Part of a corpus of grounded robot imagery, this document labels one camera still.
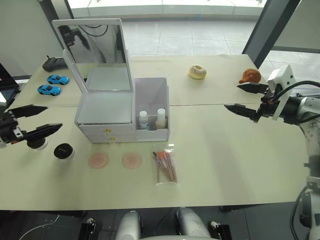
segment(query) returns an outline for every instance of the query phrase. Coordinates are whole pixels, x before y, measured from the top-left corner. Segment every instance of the plastic bag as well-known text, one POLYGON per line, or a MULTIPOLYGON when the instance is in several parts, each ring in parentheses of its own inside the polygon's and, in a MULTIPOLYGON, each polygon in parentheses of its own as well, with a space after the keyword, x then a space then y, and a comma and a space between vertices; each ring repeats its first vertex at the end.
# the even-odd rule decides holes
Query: plastic bag
POLYGON ((156 186, 178 184, 174 144, 157 143, 152 145, 152 160, 155 165, 156 186))

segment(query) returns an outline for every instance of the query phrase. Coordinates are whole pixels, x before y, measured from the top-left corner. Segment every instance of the black remote control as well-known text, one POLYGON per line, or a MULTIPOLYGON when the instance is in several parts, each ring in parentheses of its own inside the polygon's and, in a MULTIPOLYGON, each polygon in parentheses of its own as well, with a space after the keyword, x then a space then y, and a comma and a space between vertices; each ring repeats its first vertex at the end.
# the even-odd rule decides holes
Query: black remote control
POLYGON ((47 55, 48 59, 45 61, 45 63, 42 65, 43 69, 47 72, 52 72, 57 69, 65 69, 67 68, 67 64, 63 57, 49 57, 47 55))

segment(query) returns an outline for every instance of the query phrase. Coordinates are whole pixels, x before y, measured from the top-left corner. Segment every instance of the toy car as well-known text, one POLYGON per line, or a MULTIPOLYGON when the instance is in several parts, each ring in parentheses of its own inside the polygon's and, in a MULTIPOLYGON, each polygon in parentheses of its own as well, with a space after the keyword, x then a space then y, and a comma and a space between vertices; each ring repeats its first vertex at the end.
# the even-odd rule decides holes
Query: toy car
POLYGON ((69 83, 69 78, 68 77, 60 76, 60 75, 57 75, 57 74, 48 76, 46 80, 50 84, 65 85, 65 84, 69 83))
POLYGON ((38 92, 43 95, 52 95, 57 96, 61 93, 60 87, 57 86, 50 86, 50 85, 41 85, 38 87, 38 92))

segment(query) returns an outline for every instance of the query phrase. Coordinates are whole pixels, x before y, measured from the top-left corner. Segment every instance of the cable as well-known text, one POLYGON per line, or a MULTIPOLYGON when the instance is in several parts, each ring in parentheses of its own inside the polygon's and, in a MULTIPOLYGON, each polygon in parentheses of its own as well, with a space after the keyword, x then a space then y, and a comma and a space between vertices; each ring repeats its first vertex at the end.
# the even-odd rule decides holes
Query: cable
POLYGON ((21 240, 25 235, 27 235, 28 233, 32 232, 32 231, 35 230, 35 229, 38 229, 38 228, 41 228, 41 227, 45 227, 45 226, 54 224, 54 223, 58 220, 59 217, 60 217, 60 215, 58 214, 58 216, 56 217, 56 219, 55 219, 53 222, 50 222, 50 223, 47 223, 47 224, 43 224, 43 225, 40 225, 40 226, 36 226, 36 227, 30 229, 30 230, 27 231, 25 234, 23 234, 22 237, 19 238, 19 240, 21 240))
POLYGON ((316 87, 320 88, 320 83, 318 83, 316 81, 299 81, 299 82, 296 82, 295 84, 292 84, 291 86, 288 86, 286 89, 280 91, 277 95, 275 95, 272 98, 271 101, 272 102, 277 101, 283 94, 285 94, 289 90, 295 88, 296 86, 300 86, 300 85, 313 85, 313 86, 316 86, 316 87))
POLYGON ((98 26, 89 26, 89 25, 85 25, 85 26, 91 29, 97 29, 97 28, 100 28, 102 25, 100 24, 98 26))
POLYGON ((291 230, 291 233, 292 233, 292 235, 293 235, 294 240, 299 240, 299 238, 298 238, 298 236, 297 236, 297 233, 296 233, 296 230, 295 230, 295 226, 294 226, 294 219, 295 219, 296 210, 297 210, 297 207, 298 207, 298 204, 299 204, 299 202, 300 202, 300 199, 301 199, 302 194, 304 194, 307 189, 308 189, 307 186, 305 186, 304 188, 302 188, 301 192, 300 192, 299 195, 296 197, 294 206, 293 206, 293 208, 292 208, 289 225, 290 225, 290 230, 291 230))
POLYGON ((165 218, 168 216, 168 214, 171 212, 171 210, 172 210, 172 207, 171 207, 170 210, 163 216, 163 218, 161 218, 161 220, 158 222, 158 224, 157 224, 156 227, 155 227, 153 236, 156 235, 156 232, 157 232, 157 230, 158 230, 158 227, 160 226, 161 222, 162 222, 163 220, 165 220, 165 218))
POLYGON ((93 35, 93 34, 91 34, 91 33, 86 32, 86 30, 84 30, 84 29, 82 28, 82 26, 80 26, 80 25, 79 25, 79 28, 81 28, 82 31, 84 31, 86 34, 88 34, 88 35, 91 36, 91 37, 101 37, 101 36, 103 36, 103 35, 106 34, 106 32, 108 31, 109 25, 106 26, 106 29, 105 29, 104 33, 99 34, 99 35, 93 35))
POLYGON ((320 117, 320 114, 316 114, 316 115, 313 115, 313 116, 311 116, 311 117, 308 117, 308 118, 306 118, 306 119, 304 119, 304 120, 300 120, 299 123, 300 123, 300 124, 303 124, 303 123, 306 123, 306 122, 308 122, 308 121, 310 121, 310 120, 312 120, 312 119, 316 119, 316 118, 319 118, 319 117, 320 117))

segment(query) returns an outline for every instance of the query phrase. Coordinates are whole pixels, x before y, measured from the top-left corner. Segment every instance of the white plastic bottle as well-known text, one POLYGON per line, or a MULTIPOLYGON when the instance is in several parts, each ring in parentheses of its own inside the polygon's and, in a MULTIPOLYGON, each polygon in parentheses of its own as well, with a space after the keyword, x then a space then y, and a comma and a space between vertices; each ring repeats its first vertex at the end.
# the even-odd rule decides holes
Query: white plastic bottle
POLYGON ((156 129, 165 129, 167 125, 166 110, 159 108, 157 111, 157 119, 155 122, 156 129))
POLYGON ((142 129, 149 129, 149 116, 146 111, 139 113, 139 122, 142 129))

